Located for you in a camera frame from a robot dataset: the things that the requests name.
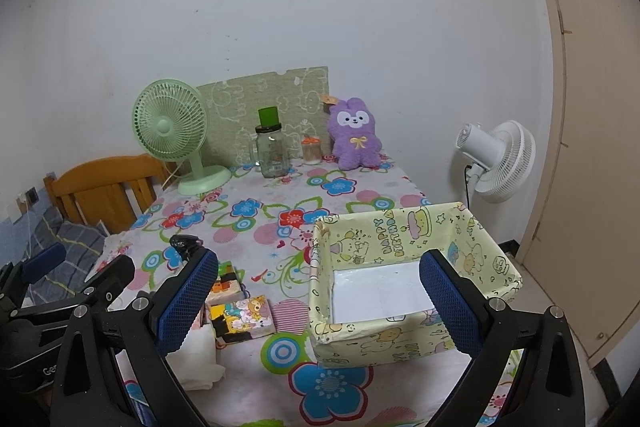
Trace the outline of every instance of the yellow stripe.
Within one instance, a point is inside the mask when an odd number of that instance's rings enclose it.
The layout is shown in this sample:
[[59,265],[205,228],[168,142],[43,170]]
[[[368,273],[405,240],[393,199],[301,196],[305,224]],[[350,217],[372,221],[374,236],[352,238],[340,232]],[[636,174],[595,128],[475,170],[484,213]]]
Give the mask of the yellow stripe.
[[73,290],[70,290],[69,288],[67,288],[65,285],[63,285],[62,282],[54,281],[53,279],[50,279],[48,275],[44,276],[44,278],[47,281],[49,281],[50,283],[53,283],[56,286],[60,286],[63,290],[68,291],[69,293],[71,293],[71,295],[76,295],[76,292],[74,292]]
[[79,245],[80,247],[85,247],[87,250],[91,250],[92,252],[94,252],[98,257],[100,257],[102,255],[102,252],[98,252],[97,250],[95,250],[95,248],[91,248],[91,247],[89,247],[89,245],[85,245],[84,243],[80,243],[80,241],[73,241],[71,239],[65,239],[64,237],[60,237],[57,233],[55,233],[53,230],[51,230],[51,227],[49,226],[49,221],[47,221],[46,219],[44,219],[43,221],[46,223],[47,228],[49,229],[49,232],[51,232],[52,235],[54,237],[56,237],[59,241],[62,241],[63,243],[70,243],[72,245]]

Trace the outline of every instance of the textured blue pad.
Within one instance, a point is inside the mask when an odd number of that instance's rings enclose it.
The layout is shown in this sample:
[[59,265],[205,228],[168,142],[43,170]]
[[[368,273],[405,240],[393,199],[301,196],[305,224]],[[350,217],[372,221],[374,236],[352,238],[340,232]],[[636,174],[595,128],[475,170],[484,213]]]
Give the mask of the textured blue pad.
[[22,282],[35,284],[66,259],[62,243],[54,243],[22,264]]
[[482,349],[478,318],[429,252],[420,259],[420,282],[436,307],[456,347],[475,358]]
[[162,356],[180,349],[218,278],[218,258],[207,251],[158,320],[156,347]]

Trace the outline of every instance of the silver screw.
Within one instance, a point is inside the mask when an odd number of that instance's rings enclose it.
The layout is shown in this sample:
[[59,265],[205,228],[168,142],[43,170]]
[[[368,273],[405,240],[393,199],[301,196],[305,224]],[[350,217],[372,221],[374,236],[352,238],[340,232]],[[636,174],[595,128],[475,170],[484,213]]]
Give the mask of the silver screw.
[[80,304],[78,307],[76,307],[76,309],[74,310],[74,315],[78,318],[82,317],[86,311],[87,311],[87,307],[84,304]]
[[131,303],[131,307],[135,309],[135,311],[140,311],[149,306],[149,299],[146,297],[138,297]]
[[551,313],[556,319],[564,317],[564,311],[560,306],[551,306],[551,308],[549,308],[549,313]]
[[495,311],[501,312],[507,307],[507,304],[505,304],[505,302],[498,297],[492,297],[489,299],[489,306],[491,306],[491,308]]

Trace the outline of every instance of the table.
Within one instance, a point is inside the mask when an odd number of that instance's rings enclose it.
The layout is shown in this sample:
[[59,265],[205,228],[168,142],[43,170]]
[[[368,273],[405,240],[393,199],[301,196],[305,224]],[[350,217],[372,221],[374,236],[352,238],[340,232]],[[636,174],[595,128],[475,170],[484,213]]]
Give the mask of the table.
[[[124,308],[141,289],[158,288],[180,269],[181,259],[168,243],[174,233],[197,235],[220,262],[232,261],[246,293],[266,295],[276,320],[278,315],[290,317],[287,331],[219,350],[218,363],[226,367],[226,377],[210,391],[189,393],[212,425],[424,425],[462,375],[467,355],[451,349],[418,360],[341,369],[334,375],[315,364],[305,328],[314,220],[429,204],[425,195],[384,155],[376,169],[343,172],[335,158],[326,156],[315,166],[294,160],[289,174],[274,180],[252,166],[232,173],[222,188],[201,196],[181,196],[170,187],[131,230],[111,241],[97,269],[120,254],[132,257],[136,266],[134,279],[112,309]],[[494,422],[517,363],[514,353],[479,425]],[[120,365],[130,393],[138,393],[130,365],[126,360]],[[330,402],[321,391],[336,378],[347,381],[348,391]]]

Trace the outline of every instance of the wooden chair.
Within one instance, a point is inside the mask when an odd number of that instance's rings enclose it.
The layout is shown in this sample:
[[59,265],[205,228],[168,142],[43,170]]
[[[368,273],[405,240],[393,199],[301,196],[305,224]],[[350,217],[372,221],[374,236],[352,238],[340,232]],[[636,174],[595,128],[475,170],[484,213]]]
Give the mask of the wooden chair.
[[66,219],[92,226],[102,220],[109,232],[119,233],[136,220],[123,184],[129,184],[144,212],[156,200],[151,178],[162,183],[167,176],[162,162],[149,155],[114,156],[79,165],[57,180],[47,176],[44,185]]

